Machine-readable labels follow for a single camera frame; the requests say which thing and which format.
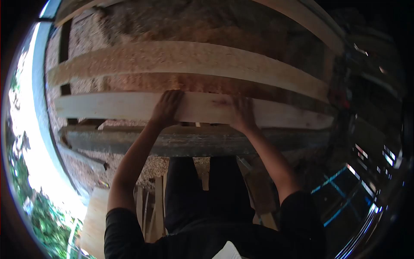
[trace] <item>wooden board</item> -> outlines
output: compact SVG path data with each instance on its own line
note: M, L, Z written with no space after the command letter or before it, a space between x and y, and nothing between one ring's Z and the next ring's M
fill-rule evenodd
M249 51L185 41L141 42L91 51L49 70L48 84L55 87L72 79L130 73L192 73L238 78L328 103L328 85L297 68Z
M89 200L80 240L80 247L97 259L104 259L104 236L108 189L95 187Z
M161 94L147 92L102 92L60 97L56 112L65 118L130 119L148 121ZM259 127L323 129L333 117L304 111L291 105L253 99ZM186 92L176 113L177 121L229 124L231 97L225 94Z
M143 215L143 197L142 197L142 193L143 193L143 189L142 189L142 187L138 187L138 191L137 191L137 207L136 207L136 210L137 210L137 219L138 219L138 223L140 224L140 227L141 227L141 231L143 230L142 229L142 226L143 226L143 224L142 224L142 215Z
M157 229L157 239L165 236L164 227L164 199L163 199L163 184L162 177L155 178L155 221Z
M73 148L125 154L143 127L62 127L60 137ZM263 129L265 137L281 152L327 145L330 130ZM249 140L229 126L182 127L164 129L151 150L163 157L210 157L256 153Z
M82 154L76 150L72 150L68 147L65 147L64 145L60 143L56 143L56 145L58 146L59 152L67 154L71 156L72 158L77 159L81 161L82 163L87 164L93 171L95 172L106 171L105 161L102 161L100 159L93 158L93 157L88 157L87 155Z
M331 24L335 31L318 15L308 9L304 4L298 0L253 0L262 5L270 7L292 20L296 21L321 41L323 41L330 49L332 49L337 55L342 56L344 52L344 42L341 37L344 36L344 32L339 25L326 13L317 3L312 0L306 0L305 2L317 10L327 22Z

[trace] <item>wooden stick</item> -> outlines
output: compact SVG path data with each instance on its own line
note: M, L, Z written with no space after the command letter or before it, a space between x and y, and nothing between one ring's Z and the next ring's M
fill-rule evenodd
M146 238L146 225L147 225L147 208L148 208L148 197L149 197L149 192L147 192L147 198L145 199L145 209L144 209L144 222L143 222L143 226L142 226L142 234L144 236L144 239Z

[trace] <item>sawdust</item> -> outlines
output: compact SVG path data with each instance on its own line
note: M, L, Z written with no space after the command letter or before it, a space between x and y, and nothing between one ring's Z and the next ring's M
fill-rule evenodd
M321 79L324 44L309 31L286 16L251 0L142 0L125 1L107 8L108 16L93 14L72 24L69 58L89 51L133 42L175 40L218 44L265 55L292 65ZM46 71L58 64L60 29L49 41L46 51ZM240 94L283 102L284 93L260 92L260 84L213 78L202 75L134 74L102 77L71 82L72 94L101 91L151 91L186 87L195 92ZM51 127L56 141L58 131L67 124L58 118L54 99L59 88L46 86L46 99ZM102 126L141 126L135 121L107 120ZM88 198L95 186L110 184L122 155L84 151L90 157L108 164L105 172L93 172L90 167L62 155L69 176L82 196ZM199 174L209 170L209 158L195 158ZM138 184L153 189L151 181L168 169L168 158L149 157Z

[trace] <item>wood beam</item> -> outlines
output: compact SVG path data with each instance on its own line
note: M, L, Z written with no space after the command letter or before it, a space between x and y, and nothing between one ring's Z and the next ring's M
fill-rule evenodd
M186 41L149 41L91 51L49 70L48 84L55 87L75 78L131 73L231 77L280 87L328 103L328 85L297 68L249 51Z
M60 97L56 112L64 118L131 119L149 121L161 93L101 92ZM186 92L176 113L177 121L230 124L233 120L231 96ZM259 127L323 129L333 117L304 111L294 106L253 99Z
M72 148L125 154L143 127L62 127L60 137ZM315 148L328 144L330 131L263 129L263 134L280 151ZM210 157L248 155L256 151L240 132L225 126L182 127L164 129L157 138L151 155L163 157Z
M72 27L72 19L67 20L62 26L62 30L60 33L60 39L59 39L59 57L58 57L59 63L64 62L68 60L69 58L69 37L70 37L71 27ZM69 82L67 84L60 86L60 94L62 96L71 95ZM67 123L68 125L75 125L77 124L77 119L68 119Z

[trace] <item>dark wooden beam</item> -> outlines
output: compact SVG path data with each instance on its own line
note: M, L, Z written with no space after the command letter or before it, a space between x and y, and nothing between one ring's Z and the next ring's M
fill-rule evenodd
M98 128L105 121L105 119L84 119L83 121L80 121L77 126L94 126L95 128Z
M125 154L138 138L143 127L68 126L59 131L72 149ZM280 151L315 148L327 145L330 131L296 129L264 129L264 135ZM151 155L163 157L209 157L256 153L248 139L226 126L182 127L164 129Z
M59 63L62 63L69 58L69 37L70 28L72 27L72 19L62 25L60 40L59 40ZM60 87L61 95L71 95L70 84L65 84ZM76 125L77 119L67 119L68 125Z

